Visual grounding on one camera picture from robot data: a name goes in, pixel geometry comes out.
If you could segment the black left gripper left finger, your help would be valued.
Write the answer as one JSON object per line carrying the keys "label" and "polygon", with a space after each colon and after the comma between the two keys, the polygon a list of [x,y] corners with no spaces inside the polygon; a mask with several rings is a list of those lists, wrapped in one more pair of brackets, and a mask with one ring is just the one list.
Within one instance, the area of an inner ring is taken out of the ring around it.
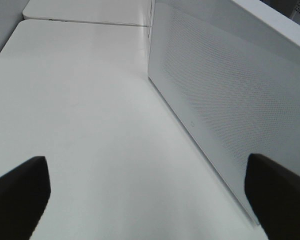
{"label": "black left gripper left finger", "polygon": [[0,240],[28,240],[51,195],[47,160],[35,156],[0,177]]}

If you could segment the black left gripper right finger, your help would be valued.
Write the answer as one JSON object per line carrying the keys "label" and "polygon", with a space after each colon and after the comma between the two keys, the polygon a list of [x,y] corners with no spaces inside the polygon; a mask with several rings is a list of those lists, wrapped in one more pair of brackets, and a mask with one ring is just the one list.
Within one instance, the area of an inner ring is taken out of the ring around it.
{"label": "black left gripper right finger", "polygon": [[300,240],[300,176],[272,159],[248,157],[244,193],[270,240]]}

